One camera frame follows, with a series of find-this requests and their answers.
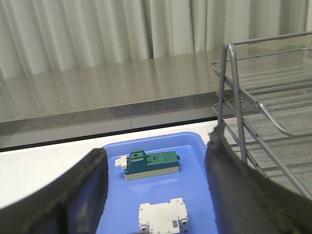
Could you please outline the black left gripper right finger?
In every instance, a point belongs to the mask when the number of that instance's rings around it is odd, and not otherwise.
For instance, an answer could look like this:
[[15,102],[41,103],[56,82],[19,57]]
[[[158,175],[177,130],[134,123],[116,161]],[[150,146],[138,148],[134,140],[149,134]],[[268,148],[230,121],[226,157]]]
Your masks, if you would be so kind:
[[221,123],[210,134],[205,169],[220,234],[310,234],[312,201],[240,160]]

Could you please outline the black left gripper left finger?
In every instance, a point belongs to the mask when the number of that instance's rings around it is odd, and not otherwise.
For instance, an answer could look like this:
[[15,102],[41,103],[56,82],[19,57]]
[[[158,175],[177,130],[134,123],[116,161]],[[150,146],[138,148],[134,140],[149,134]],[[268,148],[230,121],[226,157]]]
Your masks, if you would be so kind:
[[0,210],[2,234],[94,234],[108,194],[103,148],[37,192]]

